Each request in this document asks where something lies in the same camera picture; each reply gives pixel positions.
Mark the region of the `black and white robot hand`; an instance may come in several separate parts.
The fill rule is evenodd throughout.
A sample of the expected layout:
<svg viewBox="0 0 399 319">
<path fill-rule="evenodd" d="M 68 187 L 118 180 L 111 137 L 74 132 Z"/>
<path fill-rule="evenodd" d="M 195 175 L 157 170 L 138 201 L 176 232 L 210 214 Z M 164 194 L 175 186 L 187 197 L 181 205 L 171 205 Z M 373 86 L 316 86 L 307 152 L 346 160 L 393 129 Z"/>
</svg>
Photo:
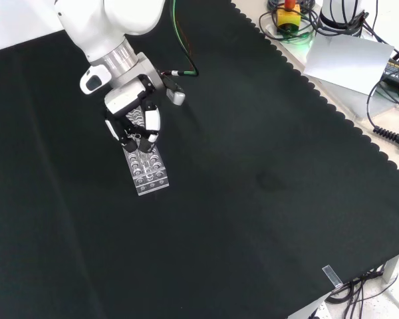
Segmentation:
<svg viewBox="0 0 399 319">
<path fill-rule="evenodd" d="M 120 88 L 106 95 L 104 119 L 110 133 L 129 153 L 136 150 L 148 154 L 153 151 L 161 128 L 158 107 L 148 99 L 151 88 Z M 127 115 L 141 108 L 144 124 L 133 123 Z"/>
</svg>

